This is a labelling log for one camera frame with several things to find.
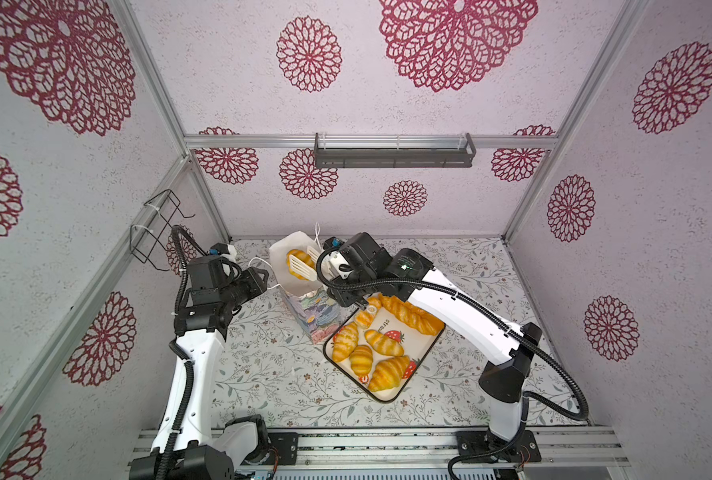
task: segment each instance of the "croissant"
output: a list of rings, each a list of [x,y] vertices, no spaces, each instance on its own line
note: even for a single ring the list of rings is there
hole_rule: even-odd
[[[392,359],[382,360],[374,368],[372,380],[369,382],[370,392],[392,389],[399,386],[404,371],[409,366],[408,356],[396,356]]]
[[[296,277],[299,278],[300,280],[307,280],[307,278],[305,278],[304,276],[299,275],[299,274],[295,274],[295,273],[292,271],[292,265],[289,264],[289,256],[290,256],[290,255],[296,256],[297,258],[299,258],[300,260],[302,260],[303,262],[305,262],[306,265],[308,265],[309,267],[311,267],[311,268],[314,269],[314,270],[316,269],[316,262],[313,261],[313,259],[311,258],[310,255],[306,254],[306,253],[303,252],[302,250],[297,250],[297,249],[295,249],[295,250],[289,250],[289,251],[287,252],[287,268],[289,269],[289,273],[292,274],[292,275],[294,275],[294,276],[296,276]]]
[[[358,376],[369,375],[372,371],[372,349],[368,345],[359,345],[351,353],[351,370]]]
[[[399,321],[406,323],[423,335],[438,335],[444,328],[444,322],[411,303],[402,302],[398,297],[380,295],[380,303]]]
[[[332,360],[335,362],[345,360],[356,348],[356,344],[358,344],[358,328],[355,323],[351,322],[341,328],[337,332],[337,336],[334,337]]]
[[[380,303],[380,299],[378,299],[376,296],[371,296],[367,299],[367,302],[376,309],[382,308],[382,304]],[[363,329],[368,329],[369,326],[372,324],[374,321],[374,315],[369,313],[367,310],[363,310],[356,314],[356,319],[354,322],[356,322],[361,328]]]
[[[389,336],[385,336],[377,330],[367,330],[363,333],[375,352],[388,356],[403,355],[403,347],[399,342],[393,340]]]

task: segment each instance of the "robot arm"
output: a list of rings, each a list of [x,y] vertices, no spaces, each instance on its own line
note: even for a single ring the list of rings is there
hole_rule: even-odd
[[[327,292],[341,306],[366,306],[364,296],[376,292],[397,296],[432,313],[483,352],[489,361],[479,385],[492,397],[489,431],[504,442],[519,434],[524,417],[522,387],[534,353],[508,335],[503,325],[534,345],[542,337],[539,327],[534,323],[521,327],[504,319],[500,319],[500,326],[495,325],[473,306],[461,301],[458,296],[465,293],[414,250],[403,249],[391,256],[369,234],[358,234],[344,243],[332,237],[325,246],[330,253],[323,260],[329,260],[336,275],[333,280],[325,278],[322,283],[329,286]],[[397,279],[409,283],[397,283]],[[442,290],[446,288],[446,293],[413,286],[411,281],[416,285],[430,283]]]
[[[176,226],[173,239],[177,235],[192,242]],[[217,244],[209,255],[192,260],[186,272],[180,291],[184,299],[178,295],[176,338],[170,343],[178,361],[169,401],[151,455],[132,462],[130,480],[234,478],[235,466],[245,459],[260,462],[271,449],[262,417],[237,418],[213,439],[209,415],[215,366],[225,346],[227,326],[241,304],[267,290],[267,271],[241,270],[228,246]],[[188,277],[191,288],[185,290]],[[192,304],[185,306],[188,296]]]

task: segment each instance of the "metal wire rack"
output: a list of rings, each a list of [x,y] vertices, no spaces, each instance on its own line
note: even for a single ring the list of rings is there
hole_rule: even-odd
[[[133,224],[130,225],[130,253],[137,259],[139,260],[142,264],[151,264],[153,265],[153,268],[161,271],[161,272],[168,272],[169,269],[166,268],[159,268],[152,260],[151,255],[153,253],[153,250],[156,248],[156,246],[160,246],[162,250],[164,250],[164,253],[166,254],[166,246],[161,242],[161,236],[165,235],[166,232],[169,232],[172,229],[172,218],[176,215],[179,214],[179,216],[183,219],[186,218],[193,218],[195,214],[193,215],[185,215],[182,213],[182,210],[180,210],[180,198],[177,196],[177,194],[172,191],[172,190],[163,190],[157,195],[153,196],[150,198],[148,201],[146,201],[143,206],[148,206],[154,210],[156,210],[156,216],[153,216],[150,220],[145,225],[140,225],[140,224]],[[169,214],[163,214],[163,210],[168,210],[168,206],[172,206],[172,212]],[[161,226],[161,229],[159,230],[158,233],[156,233],[151,226],[156,222],[157,218],[161,218],[164,220],[164,224]],[[153,243],[151,247],[145,251],[145,247],[142,247],[142,250],[140,248],[140,244],[143,244],[143,242],[146,240],[146,238],[150,236],[153,239]]]

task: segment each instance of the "white spatula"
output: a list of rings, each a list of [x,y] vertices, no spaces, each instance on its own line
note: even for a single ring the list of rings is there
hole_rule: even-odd
[[[313,248],[312,246],[309,246],[307,249],[307,254],[311,256],[313,262],[318,262],[318,257],[321,255],[321,252]],[[311,282],[315,282],[317,280],[317,275],[316,275],[316,269],[309,267],[305,262],[300,260],[294,255],[289,256],[289,268],[291,271],[293,271],[295,274],[298,274],[299,276],[302,276],[305,280],[309,280]],[[326,271],[324,269],[324,265],[321,265],[322,271]]]

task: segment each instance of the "floral tablecloth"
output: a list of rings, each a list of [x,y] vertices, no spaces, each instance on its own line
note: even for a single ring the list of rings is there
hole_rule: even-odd
[[[477,301],[519,324],[536,322],[503,243],[498,239],[378,240],[391,254],[413,248]],[[267,259],[270,240],[239,240],[244,266]],[[343,309],[346,316],[350,311]],[[546,341],[540,344],[549,351]],[[228,329],[218,363],[215,426],[260,413],[269,426],[467,426],[489,422],[488,397],[478,386],[484,355],[447,328],[397,400],[375,402],[334,368],[271,290],[244,305]],[[558,374],[535,358],[525,389],[567,408],[571,394]],[[532,401],[530,425],[572,421]]]

